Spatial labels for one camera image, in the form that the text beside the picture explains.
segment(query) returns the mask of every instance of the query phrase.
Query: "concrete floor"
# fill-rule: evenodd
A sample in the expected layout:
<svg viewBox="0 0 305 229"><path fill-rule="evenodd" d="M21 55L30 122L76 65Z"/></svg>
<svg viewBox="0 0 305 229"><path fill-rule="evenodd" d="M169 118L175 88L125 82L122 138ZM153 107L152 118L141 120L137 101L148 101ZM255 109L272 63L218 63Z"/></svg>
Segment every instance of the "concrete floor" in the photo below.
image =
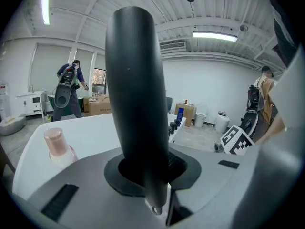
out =
<svg viewBox="0 0 305 229"><path fill-rule="evenodd" d="M64 116L62 120L74 119L74 115ZM17 167L21 154L38 126L43 124L41 115L29 116L26 120L26 126L20 131L9 135L0 136L0 142L4 148L5 153L10 159L14 167ZM214 143L220 140L223 134L216 132L212 126L203 125L202 128L190 126L185 127L184 131L176 138L175 144L195 148L204 151L214 151ZM14 174L6 165L3 174L3 183L8 191L12 191Z"/></svg>

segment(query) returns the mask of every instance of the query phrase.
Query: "blue can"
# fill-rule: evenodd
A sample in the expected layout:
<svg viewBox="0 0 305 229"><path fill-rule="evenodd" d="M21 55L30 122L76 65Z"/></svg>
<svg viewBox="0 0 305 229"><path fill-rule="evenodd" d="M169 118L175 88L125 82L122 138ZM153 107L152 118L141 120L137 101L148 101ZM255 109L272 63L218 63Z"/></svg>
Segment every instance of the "blue can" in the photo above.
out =
<svg viewBox="0 0 305 229"><path fill-rule="evenodd" d="M177 120L179 120L178 126L180 126L180 124L181 124L183 113L184 113L184 109L183 108L179 108L178 109L178 114L177 114Z"/></svg>

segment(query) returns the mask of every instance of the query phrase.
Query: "white corrugated ceiling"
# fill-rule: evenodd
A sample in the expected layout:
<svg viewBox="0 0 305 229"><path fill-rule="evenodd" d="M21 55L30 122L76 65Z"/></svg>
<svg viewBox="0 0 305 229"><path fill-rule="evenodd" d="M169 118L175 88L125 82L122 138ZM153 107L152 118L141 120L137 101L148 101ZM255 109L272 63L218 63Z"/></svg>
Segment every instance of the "white corrugated ceiling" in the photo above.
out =
<svg viewBox="0 0 305 229"><path fill-rule="evenodd" d="M272 50L277 41L269 0L195 0L193 3L186 0L50 0L50 6L51 24L44 25L40 0L25 0L8 24L2 41L51 37L104 49L108 18L122 7L138 6L153 16L161 45L185 43L182 51L186 52L165 51L162 52L164 59L230 59L255 69L266 63L279 73L284 68ZM241 25L246 25L248 31L240 31ZM194 39L193 31L233 34L238 36L238 41Z"/></svg>

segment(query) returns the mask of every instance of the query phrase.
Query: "fluorescent light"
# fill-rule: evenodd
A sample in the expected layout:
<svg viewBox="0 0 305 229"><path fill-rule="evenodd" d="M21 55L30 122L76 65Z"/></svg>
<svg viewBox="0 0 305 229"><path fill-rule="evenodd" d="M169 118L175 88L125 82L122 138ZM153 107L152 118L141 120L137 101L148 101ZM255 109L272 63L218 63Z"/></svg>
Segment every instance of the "fluorescent light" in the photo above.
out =
<svg viewBox="0 0 305 229"><path fill-rule="evenodd" d="M43 23L45 25L49 25L50 24L49 0L41 0L41 10L42 10Z"/></svg>
<svg viewBox="0 0 305 229"><path fill-rule="evenodd" d="M193 37L222 39L231 42L237 41L237 36L224 34L224 33L217 33L217 32L208 32L208 31L193 31Z"/></svg>

